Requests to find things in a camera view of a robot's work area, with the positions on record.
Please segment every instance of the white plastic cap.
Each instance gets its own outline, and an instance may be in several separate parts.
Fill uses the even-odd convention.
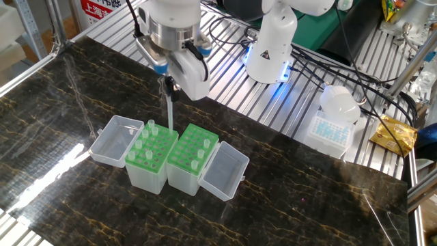
[[[326,86],[320,96],[320,106],[326,115],[343,120],[355,122],[360,118],[361,110],[351,93],[344,86]]]

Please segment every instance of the plastic box lid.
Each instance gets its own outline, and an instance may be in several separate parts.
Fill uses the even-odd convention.
[[[199,185],[224,202],[234,198],[249,158],[226,142],[218,143],[202,170]]]
[[[89,149],[91,158],[124,167],[125,157],[144,128],[144,122],[114,115]]]

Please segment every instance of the black marble tabletop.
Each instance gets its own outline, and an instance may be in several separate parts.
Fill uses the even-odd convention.
[[[406,184],[210,99],[174,104],[251,162],[235,198],[160,195],[87,152],[113,115],[167,125],[159,76],[88,38],[0,98],[0,208],[54,245],[407,245]]]

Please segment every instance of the metal bracket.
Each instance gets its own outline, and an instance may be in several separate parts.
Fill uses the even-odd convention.
[[[402,30],[397,30],[396,26],[386,21],[381,22],[380,30],[384,33],[395,36],[395,44],[401,45],[404,42],[397,41],[398,39],[404,39],[402,37]],[[411,40],[411,43],[415,45],[422,46],[425,41],[428,39],[428,28],[424,27],[419,33],[409,33],[408,38]]]

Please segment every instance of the robotic arm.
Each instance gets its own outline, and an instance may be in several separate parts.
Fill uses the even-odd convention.
[[[141,35],[137,48],[159,74],[172,76],[191,100],[208,95],[209,68],[204,60],[212,50],[200,31],[201,0],[149,0],[138,6]],[[226,9],[244,21],[264,16],[257,39],[245,59],[249,76],[261,83],[286,81],[292,61],[297,18],[326,13],[335,0],[223,0]]]
[[[173,77],[191,100],[210,90],[209,39],[200,32],[200,0],[149,0],[138,6],[137,48],[159,74]]]
[[[225,8],[234,16],[251,20],[259,18],[262,12],[267,12],[263,18],[257,42],[251,45],[247,57],[244,58],[248,75],[260,83],[277,83],[288,80],[292,63],[292,40],[298,26],[298,20],[293,9],[304,14],[320,16],[325,14],[335,0],[258,0],[258,6],[252,15],[247,14],[251,0],[224,0]]]

